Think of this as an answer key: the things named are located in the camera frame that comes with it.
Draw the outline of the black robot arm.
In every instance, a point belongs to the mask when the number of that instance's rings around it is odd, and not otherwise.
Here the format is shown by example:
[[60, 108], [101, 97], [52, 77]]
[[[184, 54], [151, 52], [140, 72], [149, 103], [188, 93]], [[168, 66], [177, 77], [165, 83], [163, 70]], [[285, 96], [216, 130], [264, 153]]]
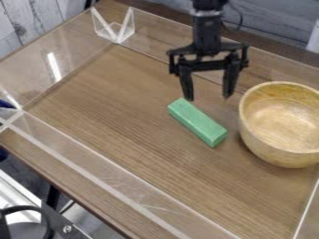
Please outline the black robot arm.
[[223, 70], [221, 95], [229, 98], [235, 93], [239, 73], [249, 66], [249, 46], [221, 41], [221, 11], [228, 3], [229, 0], [192, 0], [193, 42], [167, 51], [169, 73], [179, 77], [188, 101], [195, 100], [193, 72]]

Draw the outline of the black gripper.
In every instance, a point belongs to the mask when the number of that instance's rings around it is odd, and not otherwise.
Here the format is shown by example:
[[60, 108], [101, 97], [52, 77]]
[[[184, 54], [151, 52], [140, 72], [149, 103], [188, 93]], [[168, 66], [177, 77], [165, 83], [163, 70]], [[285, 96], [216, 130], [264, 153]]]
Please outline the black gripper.
[[248, 66], [248, 45], [221, 40], [221, 9], [191, 10], [193, 17], [193, 41], [189, 45], [169, 49], [169, 73], [179, 75], [184, 99], [195, 100], [192, 72], [224, 70], [223, 97], [235, 92], [239, 72]]

